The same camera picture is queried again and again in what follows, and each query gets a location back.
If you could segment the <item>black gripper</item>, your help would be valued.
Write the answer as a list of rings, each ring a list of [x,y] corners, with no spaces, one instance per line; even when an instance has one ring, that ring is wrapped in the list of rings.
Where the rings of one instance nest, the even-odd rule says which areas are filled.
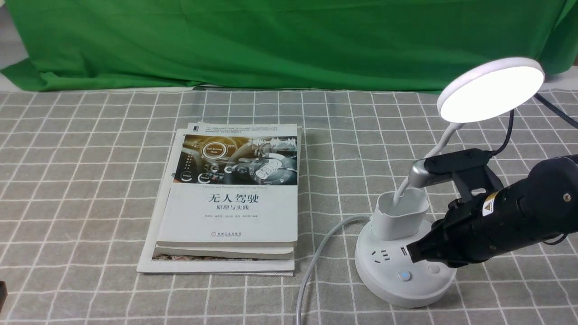
[[[535,244],[536,227],[520,208],[521,197],[500,190],[448,210],[424,238],[407,245],[411,261],[459,268]]]

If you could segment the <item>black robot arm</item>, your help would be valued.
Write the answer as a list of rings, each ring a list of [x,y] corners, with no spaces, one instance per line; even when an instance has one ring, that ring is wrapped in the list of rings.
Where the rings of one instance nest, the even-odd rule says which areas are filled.
[[[576,155],[541,161],[509,186],[487,167],[452,179],[461,197],[423,238],[406,246],[413,263],[460,268],[539,242],[556,245],[577,232]]]

